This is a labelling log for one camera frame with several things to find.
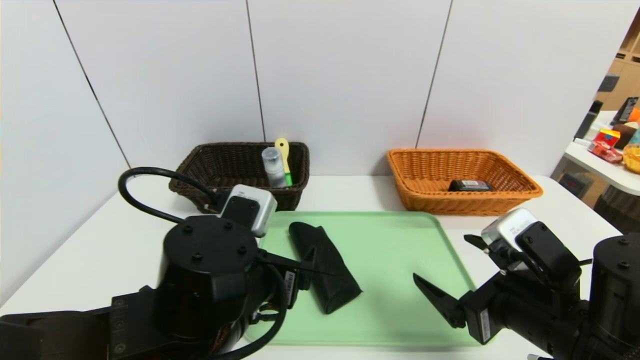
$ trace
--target white wall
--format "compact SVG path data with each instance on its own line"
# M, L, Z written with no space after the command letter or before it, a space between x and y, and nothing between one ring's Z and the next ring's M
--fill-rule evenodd
M639 5L454 0L419 147L493 149L551 174Z
M263 140L244 0L58 1L131 166Z
M415 147L451 0L250 0L266 138L311 173L384 174Z
M2 7L0 303L115 193L127 168L52 1Z

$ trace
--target dark brown wicker basket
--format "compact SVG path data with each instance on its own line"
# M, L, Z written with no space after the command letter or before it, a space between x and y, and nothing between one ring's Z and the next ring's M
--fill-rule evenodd
M293 186L270 188L262 163L262 150L273 143L223 142L196 146L180 164L177 172L191 177L218 191L231 190L234 185L245 184L269 190L278 201L277 210L295 210L300 202L302 190L309 180L309 149L304 143L289 143L289 170ZM205 214L207 196L178 180L169 182L169 189L193 202Z

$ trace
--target black cable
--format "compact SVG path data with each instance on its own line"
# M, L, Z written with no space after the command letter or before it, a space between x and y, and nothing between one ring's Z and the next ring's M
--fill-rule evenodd
M120 178L118 179L118 191L120 192L120 195L122 195L122 198L125 199L125 201L131 204L134 208L140 211L144 211L147 214L154 215L155 217L163 218L165 220L169 220L171 222L176 222L176 223L180 223L184 221L184 219L175 217L173 215L151 208L150 206L144 205L140 201L136 200L133 196L131 196L131 194L127 189L127 181L129 180L130 177L136 176L136 175L159 175L159 176L170 177L172 179L182 181L185 184L191 185L194 188L205 193L206 196L209 197L209 200L211 201L212 205L216 204L218 201L218 195L212 192L211 190L207 189L206 186L204 186L203 184L200 184L198 181L195 181L194 179L188 176L179 174L175 171L167 170L164 168L157 168L157 167L135 167L123 172Z
M278 331L280 331L280 328L284 323L284 318L287 315L287 306L288 306L287 286L285 285L284 279L280 275L280 272L276 270L276 268L273 265L267 264L267 267L269 268L269 270L271 270L271 272L273 272L273 276L275 277L276 282L278 283L278 290L280 292L280 303L278 304L280 309L278 312L278 317L273 322L273 325L271 326L269 331L265 332L264 335L262 335L258 340L254 341L253 343L250 343L247 346L241 347L231 352L227 352L226 354L209 355L204 357L204 360L244 359L245 357L262 349L265 345L269 343L269 341L271 341L276 336L276 334L278 334Z

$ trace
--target wooden cabinet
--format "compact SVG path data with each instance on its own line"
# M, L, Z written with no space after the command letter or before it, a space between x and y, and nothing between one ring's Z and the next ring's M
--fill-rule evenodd
M603 110L618 110L627 97L640 97L640 10L629 27L609 72L619 74L620 80L612 92L599 92Z
M628 63L615 59L609 72L619 74L620 80L612 92L599 92L596 100L602 101L603 110L618 110L627 97L640 97L640 63Z

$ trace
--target basket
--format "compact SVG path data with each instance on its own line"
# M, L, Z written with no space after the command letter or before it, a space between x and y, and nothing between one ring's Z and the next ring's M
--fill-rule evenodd
M278 201L276 210L295 210L309 180L309 149L301 142L289 143L288 162L293 186L270 188L262 163L262 151L269 146L273 146L273 143L227 142L199 145L176 171L217 191L229 191L237 184L269 190ZM190 185L172 179L169 189L191 200L200 212L214 213L205 208L205 204L209 202L207 196Z
M593 206L593 211L623 234L640 232L640 197L607 187Z
M625 146L622 152L622 161L627 169L640 174L640 144L632 143Z
M474 149L395 149L387 159L407 210L441 215L501 215L542 188L503 155ZM483 180L494 192L450 192L452 180Z

